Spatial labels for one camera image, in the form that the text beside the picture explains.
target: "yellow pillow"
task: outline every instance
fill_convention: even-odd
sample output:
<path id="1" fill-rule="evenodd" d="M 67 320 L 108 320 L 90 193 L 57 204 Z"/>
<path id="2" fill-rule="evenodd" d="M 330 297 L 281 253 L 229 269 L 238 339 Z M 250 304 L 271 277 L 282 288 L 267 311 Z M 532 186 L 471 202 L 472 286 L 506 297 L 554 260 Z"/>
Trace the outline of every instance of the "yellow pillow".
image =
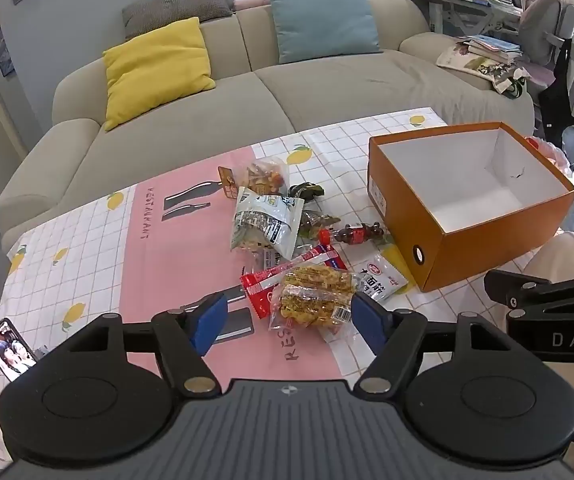
<path id="1" fill-rule="evenodd" d="M 211 90 L 198 18 L 180 20 L 102 53 L 107 68 L 106 131 L 180 97 Z"/>

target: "black bag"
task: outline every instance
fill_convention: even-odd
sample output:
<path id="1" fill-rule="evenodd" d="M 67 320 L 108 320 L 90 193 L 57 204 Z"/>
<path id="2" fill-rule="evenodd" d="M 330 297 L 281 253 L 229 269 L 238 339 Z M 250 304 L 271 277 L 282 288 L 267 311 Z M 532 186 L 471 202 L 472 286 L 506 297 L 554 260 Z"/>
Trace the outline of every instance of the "black bag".
<path id="1" fill-rule="evenodd" d="M 563 148 L 563 131 L 574 125 L 570 92 L 567 88 L 570 53 L 571 40 L 565 40 L 554 67 L 554 82 L 538 94 L 545 140 L 560 149 Z"/>

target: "pink rolled object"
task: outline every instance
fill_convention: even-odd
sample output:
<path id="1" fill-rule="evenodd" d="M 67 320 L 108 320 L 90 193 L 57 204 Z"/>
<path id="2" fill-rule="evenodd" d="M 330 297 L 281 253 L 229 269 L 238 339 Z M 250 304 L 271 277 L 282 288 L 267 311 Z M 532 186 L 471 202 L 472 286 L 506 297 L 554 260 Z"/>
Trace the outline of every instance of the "pink rolled object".
<path id="1" fill-rule="evenodd" d="M 234 0 L 234 10 L 251 9 L 269 5 L 269 0 Z"/>

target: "blue pillow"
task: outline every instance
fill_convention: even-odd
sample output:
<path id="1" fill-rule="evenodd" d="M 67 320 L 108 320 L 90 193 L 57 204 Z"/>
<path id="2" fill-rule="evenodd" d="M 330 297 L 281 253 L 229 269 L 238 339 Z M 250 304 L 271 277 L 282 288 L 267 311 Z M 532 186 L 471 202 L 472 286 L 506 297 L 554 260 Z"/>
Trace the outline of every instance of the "blue pillow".
<path id="1" fill-rule="evenodd" d="M 278 63 L 379 52 L 367 0 L 270 0 Z"/>

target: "orange box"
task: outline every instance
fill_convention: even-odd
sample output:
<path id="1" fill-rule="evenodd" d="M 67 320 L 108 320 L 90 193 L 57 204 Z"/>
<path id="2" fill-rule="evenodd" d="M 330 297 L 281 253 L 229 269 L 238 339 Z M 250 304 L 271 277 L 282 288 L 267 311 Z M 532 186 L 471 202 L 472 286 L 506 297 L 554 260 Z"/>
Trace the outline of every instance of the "orange box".
<path id="1" fill-rule="evenodd" d="M 574 185 L 503 123 L 372 137 L 368 193 L 424 292 L 543 245 L 574 201 Z"/>

